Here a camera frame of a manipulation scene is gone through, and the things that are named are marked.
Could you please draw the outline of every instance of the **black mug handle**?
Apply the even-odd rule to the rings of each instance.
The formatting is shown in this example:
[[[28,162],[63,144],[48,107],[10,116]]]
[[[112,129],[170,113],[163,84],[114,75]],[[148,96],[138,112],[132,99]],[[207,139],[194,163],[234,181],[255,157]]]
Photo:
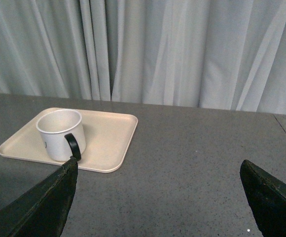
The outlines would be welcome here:
[[[78,143],[77,143],[74,135],[69,133],[69,134],[66,134],[64,137],[67,140],[67,142],[69,143],[70,149],[72,151],[71,158],[74,157],[74,158],[76,158],[77,161],[81,160],[82,156],[80,154],[79,146],[78,146]]]

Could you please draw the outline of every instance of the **curtain fold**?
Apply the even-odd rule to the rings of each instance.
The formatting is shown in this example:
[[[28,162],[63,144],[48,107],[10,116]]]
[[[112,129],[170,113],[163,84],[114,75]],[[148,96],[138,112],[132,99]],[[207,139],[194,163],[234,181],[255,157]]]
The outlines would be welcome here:
[[[0,1],[0,93],[286,114],[286,0]]]

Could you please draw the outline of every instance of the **table surface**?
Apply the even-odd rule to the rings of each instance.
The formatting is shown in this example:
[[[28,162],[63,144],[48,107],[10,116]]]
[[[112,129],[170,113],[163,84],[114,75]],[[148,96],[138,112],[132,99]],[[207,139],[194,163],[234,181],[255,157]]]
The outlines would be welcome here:
[[[0,94],[0,144],[51,107],[139,120],[118,170],[79,170],[63,237],[262,236],[239,170],[249,159],[286,183],[286,116]],[[0,209],[57,168],[0,156]]]

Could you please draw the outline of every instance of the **tray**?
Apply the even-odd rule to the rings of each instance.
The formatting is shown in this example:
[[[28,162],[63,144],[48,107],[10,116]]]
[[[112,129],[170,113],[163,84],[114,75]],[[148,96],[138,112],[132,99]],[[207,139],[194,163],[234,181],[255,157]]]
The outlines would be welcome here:
[[[62,165],[52,160],[36,128],[37,120],[46,113],[61,108],[49,108],[40,112],[29,123],[0,145],[0,155],[6,158],[29,160]],[[78,110],[86,138],[86,149],[78,168],[101,173],[117,170],[123,163],[138,119],[133,115],[100,111]]]

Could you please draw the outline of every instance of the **mug rim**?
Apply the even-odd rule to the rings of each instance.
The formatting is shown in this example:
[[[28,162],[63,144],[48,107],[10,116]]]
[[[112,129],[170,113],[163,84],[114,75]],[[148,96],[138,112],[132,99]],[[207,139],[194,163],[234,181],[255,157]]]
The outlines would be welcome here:
[[[62,131],[56,131],[56,132],[48,132],[48,131],[45,131],[45,130],[42,130],[41,128],[39,128],[38,124],[44,117],[46,117],[46,116],[48,116],[50,114],[56,113],[56,112],[60,112],[60,111],[72,111],[72,112],[78,114],[78,116],[79,116],[78,122],[74,126],[68,128],[68,129],[65,129],[65,130],[62,130]],[[59,110],[54,110],[54,111],[48,112],[45,115],[41,116],[38,119],[38,121],[36,122],[36,128],[38,129],[39,132],[42,132],[44,134],[61,134],[61,133],[65,133],[65,132],[68,132],[68,131],[74,129],[75,127],[77,127],[81,123],[81,121],[82,121],[82,114],[79,111],[74,110],[74,109],[59,109]]]

